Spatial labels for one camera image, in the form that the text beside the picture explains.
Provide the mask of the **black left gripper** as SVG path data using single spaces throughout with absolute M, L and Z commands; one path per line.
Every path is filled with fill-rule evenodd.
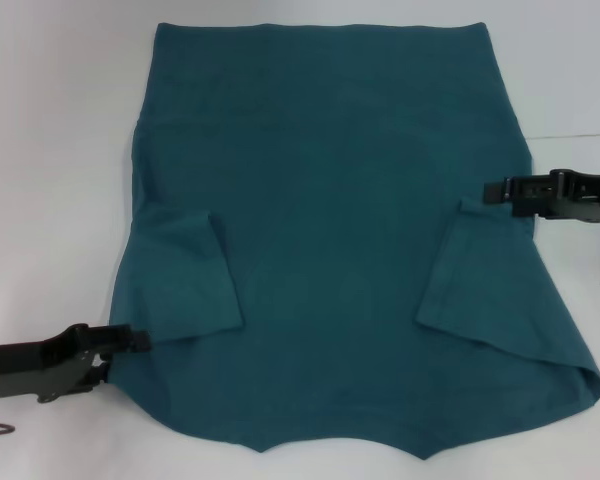
M 129 325 L 77 324 L 43 341 L 0 345 L 0 399 L 34 395 L 38 402 L 49 403 L 89 393 L 108 382 L 111 363 L 93 364 L 102 351 L 114 355 L 150 350 L 149 333 Z

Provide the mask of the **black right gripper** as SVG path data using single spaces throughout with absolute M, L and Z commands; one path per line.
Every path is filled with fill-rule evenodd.
M 556 169 L 484 184 L 483 203 L 511 203 L 514 217 L 600 223 L 600 175 Z

